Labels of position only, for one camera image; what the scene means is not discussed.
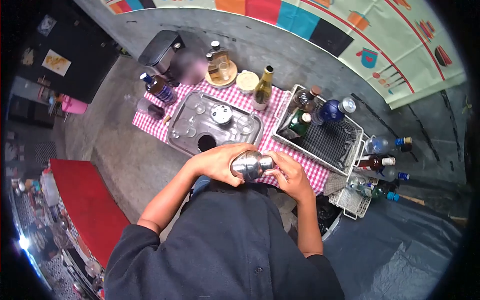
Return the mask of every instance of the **concrete floor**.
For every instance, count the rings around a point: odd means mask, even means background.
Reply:
[[[54,127],[58,152],[67,159],[90,160],[96,165],[132,223],[188,160],[185,154],[132,125],[135,109],[123,97],[143,96],[145,85],[139,76],[145,71],[137,61],[120,57],[87,111],[69,115]],[[281,200],[278,206],[288,230],[289,220],[296,219],[290,212],[295,204]],[[178,214],[160,235],[162,241],[177,218]]]

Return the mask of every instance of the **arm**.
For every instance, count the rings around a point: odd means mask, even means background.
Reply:
[[[232,175],[230,165],[240,153],[247,150],[256,150],[256,148],[247,143],[227,144],[190,158],[172,181],[150,201],[137,225],[160,234],[170,223],[200,175],[206,175],[232,186],[239,186],[244,181]]]
[[[316,195],[305,171],[301,164],[283,152],[269,151],[267,154],[282,171],[273,170],[265,174],[273,175],[280,188],[297,202],[298,248],[305,257],[323,255],[324,245],[318,228]]]

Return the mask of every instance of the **hand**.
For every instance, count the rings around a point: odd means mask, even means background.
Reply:
[[[283,152],[268,151],[266,154],[272,157],[283,173],[275,169],[265,172],[265,175],[274,176],[278,181],[280,189],[297,201],[297,203],[315,200],[315,192],[300,163]]]
[[[245,181],[232,175],[230,165],[240,153],[247,150],[257,150],[257,147],[247,143],[222,145],[195,155],[187,164],[195,176],[206,175],[237,187]]]

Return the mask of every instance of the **colorful banner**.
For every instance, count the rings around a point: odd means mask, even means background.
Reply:
[[[365,79],[391,109],[466,80],[425,0],[101,0],[113,13],[204,8],[245,15],[312,42]]]

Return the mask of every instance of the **gray tarp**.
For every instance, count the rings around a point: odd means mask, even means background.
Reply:
[[[345,299],[425,299],[460,238],[459,227],[428,207],[403,198],[372,200],[364,218],[341,217],[324,254]]]

